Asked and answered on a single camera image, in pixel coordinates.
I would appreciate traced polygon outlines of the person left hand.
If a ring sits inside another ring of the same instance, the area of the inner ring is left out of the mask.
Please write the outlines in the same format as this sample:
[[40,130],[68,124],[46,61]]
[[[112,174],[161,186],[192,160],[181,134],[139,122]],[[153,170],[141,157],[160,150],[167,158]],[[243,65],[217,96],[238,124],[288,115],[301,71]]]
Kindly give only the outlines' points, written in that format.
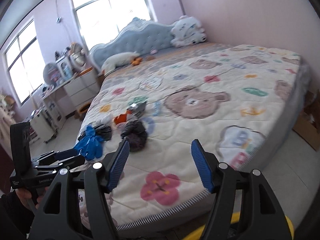
[[19,200],[21,201],[21,203],[29,210],[32,210],[33,206],[35,207],[35,209],[39,208],[40,202],[43,200],[44,195],[46,194],[48,189],[49,189],[49,187],[45,187],[44,189],[40,190],[41,194],[38,196],[38,198],[36,200],[36,204],[33,202],[32,195],[28,190],[15,189],[15,192],[16,192]]

